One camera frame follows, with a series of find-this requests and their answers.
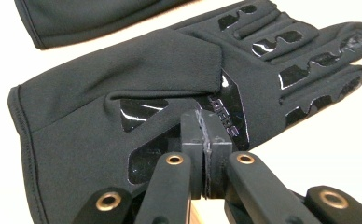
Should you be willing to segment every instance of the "black plastic bracket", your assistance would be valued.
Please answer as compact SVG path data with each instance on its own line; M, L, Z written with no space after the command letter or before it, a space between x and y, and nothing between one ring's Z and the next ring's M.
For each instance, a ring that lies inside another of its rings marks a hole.
M189 223L190 177L189 156L177 152L162 155L134 223Z

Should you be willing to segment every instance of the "black plastic linkage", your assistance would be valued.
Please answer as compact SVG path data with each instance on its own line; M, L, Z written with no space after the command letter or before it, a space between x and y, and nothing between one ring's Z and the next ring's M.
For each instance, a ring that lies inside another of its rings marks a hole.
M179 152L162 155L134 223L189 223L190 176L189 156Z
M338 189L327 186L310 188L305 205L323 223L362 223L362 204Z
M235 201L235 205L241 202L254 223L320 223L265 163L251 153L230 155L228 178L231 187L226 200L232 203L237 195L240 201Z

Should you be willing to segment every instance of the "white table surface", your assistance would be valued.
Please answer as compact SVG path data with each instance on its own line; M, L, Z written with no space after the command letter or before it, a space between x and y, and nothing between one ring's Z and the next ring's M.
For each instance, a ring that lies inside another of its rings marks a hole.
M39 50L14 2L0 1L0 223L33 223L24 193L20 142L7 109L9 89L75 57L224 7L235 0L197 0L127 29L73 46ZM362 0L275 0L290 16L323 28L362 21ZM252 151L290 189L328 185L362 203L362 87L339 104L303 121ZM203 223L227 223L223 203L196 202Z

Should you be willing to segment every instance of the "glove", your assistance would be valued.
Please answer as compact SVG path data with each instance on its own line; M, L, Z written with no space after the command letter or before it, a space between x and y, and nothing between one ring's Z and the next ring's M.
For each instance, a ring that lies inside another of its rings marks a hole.
M53 68L8 98L33 220L72 223L109 187L130 217L184 112L216 112L251 149L358 88L360 58L362 23L317 30L257 0Z
M110 34L189 0L15 0L35 47L49 49Z

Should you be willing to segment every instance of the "glove seam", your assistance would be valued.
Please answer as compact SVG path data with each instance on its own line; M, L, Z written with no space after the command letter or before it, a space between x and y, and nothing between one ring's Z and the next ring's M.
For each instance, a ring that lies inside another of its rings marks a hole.
M24 18L26 19L26 20L22 20L22 21L26 21L26 22L24 22L24 24L26 25L26 29L31 31L28 33L32 34L31 37L33 38L33 42L35 42L36 46L39 47L40 49L45 49L46 46L43 43L43 41L41 40L41 38L39 37L38 31L35 29L35 25L33 23L33 19L30 15L30 10L29 10L27 4L25 3L24 0L15 0L15 2L19 2L21 5L21 7L18 7L18 4L17 4L17 10L21 14L21 16L23 15Z
M44 205L41 201L40 190L37 184L36 167L34 162L34 146L32 136L30 134L28 120L21 106L20 87L21 86L18 86L12 89L11 93L9 94L9 110L15 123L18 124L16 127L19 135L21 136L21 155L25 159L23 163L23 169L28 171L28 175L25 177L27 177L29 180L29 182L24 180L26 187L29 187L25 190L26 193L31 193L31 195L33 195L33 197L30 197L30 199L33 200L29 200L29 197L27 197L27 199L30 201L29 207L35 209L36 213L38 214L39 223L46 224L48 223L48 219L45 214L45 210L43 209Z

